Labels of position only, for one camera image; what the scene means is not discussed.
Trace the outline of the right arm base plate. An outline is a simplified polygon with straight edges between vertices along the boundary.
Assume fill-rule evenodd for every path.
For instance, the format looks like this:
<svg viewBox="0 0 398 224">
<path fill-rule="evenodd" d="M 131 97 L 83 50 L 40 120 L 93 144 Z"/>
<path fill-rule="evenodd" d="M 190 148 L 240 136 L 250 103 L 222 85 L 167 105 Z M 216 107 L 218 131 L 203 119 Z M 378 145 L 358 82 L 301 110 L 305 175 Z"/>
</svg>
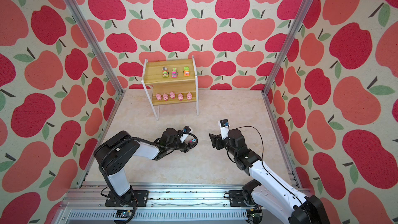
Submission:
<svg viewBox="0 0 398 224">
<path fill-rule="evenodd" d="M 232 207 L 258 207 L 251 194 L 245 190 L 230 190 L 223 196 L 230 201 Z"/>
</svg>

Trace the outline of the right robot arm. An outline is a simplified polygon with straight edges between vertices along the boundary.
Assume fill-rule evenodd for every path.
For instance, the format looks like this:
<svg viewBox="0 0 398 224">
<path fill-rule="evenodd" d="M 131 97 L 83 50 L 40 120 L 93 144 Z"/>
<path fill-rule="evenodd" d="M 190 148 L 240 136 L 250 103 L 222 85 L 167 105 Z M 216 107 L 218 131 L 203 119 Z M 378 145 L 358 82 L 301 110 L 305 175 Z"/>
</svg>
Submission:
<svg viewBox="0 0 398 224">
<path fill-rule="evenodd" d="M 322 201 L 308 197 L 274 173 L 263 159 L 247 147 L 240 130 L 209 135 L 212 146 L 226 149 L 237 167 L 253 178 L 244 186 L 251 205 L 265 207 L 284 224 L 329 224 Z"/>
</svg>

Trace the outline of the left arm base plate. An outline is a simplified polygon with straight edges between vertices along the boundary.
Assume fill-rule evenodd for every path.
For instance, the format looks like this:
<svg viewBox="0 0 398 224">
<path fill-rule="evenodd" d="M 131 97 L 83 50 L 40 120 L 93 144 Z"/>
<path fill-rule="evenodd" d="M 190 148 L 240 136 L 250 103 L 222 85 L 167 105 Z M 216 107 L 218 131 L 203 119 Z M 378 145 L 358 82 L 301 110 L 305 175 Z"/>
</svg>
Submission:
<svg viewBox="0 0 398 224">
<path fill-rule="evenodd" d="M 148 195 L 148 190 L 129 190 L 123 196 L 121 196 L 121 198 L 125 202 L 129 202 L 134 206 L 145 207 L 147 205 Z M 120 196 L 114 194 L 111 191 L 108 193 L 108 196 L 106 198 L 106 207 L 128 207 L 127 204 L 120 200 Z"/>
</svg>

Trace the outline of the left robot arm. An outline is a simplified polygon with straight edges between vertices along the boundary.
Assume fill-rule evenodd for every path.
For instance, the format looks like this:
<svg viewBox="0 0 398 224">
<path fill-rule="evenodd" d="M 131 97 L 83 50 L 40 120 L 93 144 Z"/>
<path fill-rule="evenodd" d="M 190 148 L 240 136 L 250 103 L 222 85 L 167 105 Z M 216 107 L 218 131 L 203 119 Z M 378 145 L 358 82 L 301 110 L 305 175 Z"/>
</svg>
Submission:
<svg viewBox="0 0 398 224">
<path fill-rule="evenodd" d="M 188 126 L 178 131 L 167 128 L 153 142 L 120 131 L 100 145 L 93 155 L 110 191 L 116 197 L 122 198 L 132 192 L 124 167 L 133 156 L 158 161 L 173 151 L 187 153 L 197 144 L 198 138 Z"/>
</svg>

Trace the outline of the brown toy block car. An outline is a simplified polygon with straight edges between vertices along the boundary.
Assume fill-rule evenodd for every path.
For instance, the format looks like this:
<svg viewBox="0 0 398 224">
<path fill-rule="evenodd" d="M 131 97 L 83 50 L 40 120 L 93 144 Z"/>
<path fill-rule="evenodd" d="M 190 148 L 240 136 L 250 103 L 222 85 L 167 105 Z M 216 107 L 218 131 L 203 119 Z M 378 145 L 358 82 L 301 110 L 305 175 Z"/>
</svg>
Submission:
<svg viewBox="0 0 398 224">
<path fill-rule="evenodd" d="M 168 78 L 169 77 L 169 70 L 167 67 L 162 68 L 162 77 L 163 78 Z"/>
</svg>

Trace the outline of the green orange toy truck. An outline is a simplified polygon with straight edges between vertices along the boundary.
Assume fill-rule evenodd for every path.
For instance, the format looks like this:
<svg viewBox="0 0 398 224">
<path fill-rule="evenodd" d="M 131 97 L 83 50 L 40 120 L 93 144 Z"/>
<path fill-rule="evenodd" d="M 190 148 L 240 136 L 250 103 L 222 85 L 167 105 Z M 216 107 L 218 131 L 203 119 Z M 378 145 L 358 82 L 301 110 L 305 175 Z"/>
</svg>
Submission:
<svg viewBox="0 0 398 224">
<path fill-rule="evenodd" d="M 190 76 L 190 69 L 189 69 L 188 66 L 185 66 L 183 68 L 183 75 L 186 76 L 186 77 Z"/>
</svg>

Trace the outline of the small pink toy car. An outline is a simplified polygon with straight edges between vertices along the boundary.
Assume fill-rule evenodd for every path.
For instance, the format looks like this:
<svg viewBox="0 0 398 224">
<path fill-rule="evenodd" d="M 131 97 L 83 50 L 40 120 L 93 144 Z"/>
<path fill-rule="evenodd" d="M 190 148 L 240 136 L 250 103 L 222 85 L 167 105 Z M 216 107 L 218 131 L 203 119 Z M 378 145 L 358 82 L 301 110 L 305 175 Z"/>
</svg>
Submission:
<svg viewBox="0 0 398 224">
<path fill-rule="evenodd" d="M 177 78 L 178 77 L 178 71 L 176 67 L 173 67 L 172 69 L 172 78 Z"/>
</svg>

